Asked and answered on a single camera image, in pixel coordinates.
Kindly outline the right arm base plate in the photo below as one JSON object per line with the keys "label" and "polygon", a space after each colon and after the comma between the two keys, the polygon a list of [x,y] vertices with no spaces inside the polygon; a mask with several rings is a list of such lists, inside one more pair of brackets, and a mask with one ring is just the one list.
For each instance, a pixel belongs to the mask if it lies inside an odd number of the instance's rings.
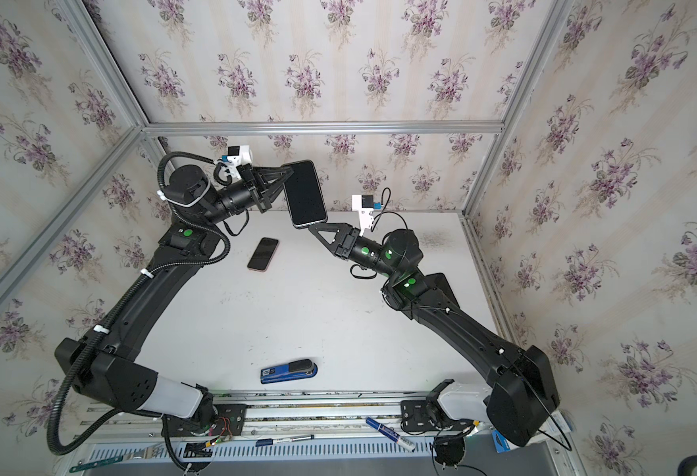
{"label": "right arm base plate", "polygon": [[479,420],[470,418],[453,420],[438,404],[432,404],[426,400],[401,401],[400,414],[400,426],[406,434],[425,434],[425,432],[439,432],[439,430],[463,432],[481,423]]}

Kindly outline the black phone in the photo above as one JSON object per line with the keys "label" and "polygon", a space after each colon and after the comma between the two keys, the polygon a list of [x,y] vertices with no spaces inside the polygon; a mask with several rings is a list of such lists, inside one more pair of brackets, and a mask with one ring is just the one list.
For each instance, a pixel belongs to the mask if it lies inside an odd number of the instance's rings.
{"label": "black phone", "polygon": [[328,219],[317,169],[312,161],[286,164],[292,175],[285,182],[285,198],[296,229],[304,229]]}

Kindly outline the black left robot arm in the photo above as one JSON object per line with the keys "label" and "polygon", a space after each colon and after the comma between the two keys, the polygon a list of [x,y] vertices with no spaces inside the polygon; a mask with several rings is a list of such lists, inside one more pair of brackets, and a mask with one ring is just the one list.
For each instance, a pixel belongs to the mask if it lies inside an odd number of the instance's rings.
{"label": "black left robot arm", "polygon": [[66,373],[52,410],[60,416],[71,391],[118,412],[162,414],[207,426],[215,418],[213,398],[201,386],[183,384],[137,364],[143,343],[177,293],[203,267],[231,251],[219,223],[256,207],[270,208],[292,176],[289,167],[243,165],[241,178],[221,190],[198,166],[159,173],[160,198],[173,221],[146,270],[122,298],[78,339],[64,339],[55,357]]}

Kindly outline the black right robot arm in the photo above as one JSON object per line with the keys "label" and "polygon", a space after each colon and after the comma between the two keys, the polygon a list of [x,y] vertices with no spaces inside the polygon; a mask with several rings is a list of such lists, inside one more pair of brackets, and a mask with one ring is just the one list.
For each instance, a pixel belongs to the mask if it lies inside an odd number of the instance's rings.
{"label": "black right robot arm", "polygon": [[458,351],[491,389],[485,415],[509,442],[526,446],[560,406],[547,355],[538,347],[511,343],[469,317],[442,273],[419,270],[424,254],[411,229],[396,229],[382,243],[348,223],[318,223],[309,231],[343,260],[378,275],[388,307],[429,328]]}

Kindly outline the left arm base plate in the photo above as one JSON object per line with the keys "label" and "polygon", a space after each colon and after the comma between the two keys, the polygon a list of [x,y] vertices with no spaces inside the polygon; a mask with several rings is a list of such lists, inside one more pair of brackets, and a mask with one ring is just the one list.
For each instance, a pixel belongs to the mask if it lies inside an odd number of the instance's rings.
{"label": "left arm base plate", "polygon": [[210,424],[193,424],[175,416],[168,416],[166,428],[161,435],[168,434],[169,438],[217,438],[224,436],[232,438],[243,434],[245,416],[248,406],[245,404],[214,404],[215,412]]}

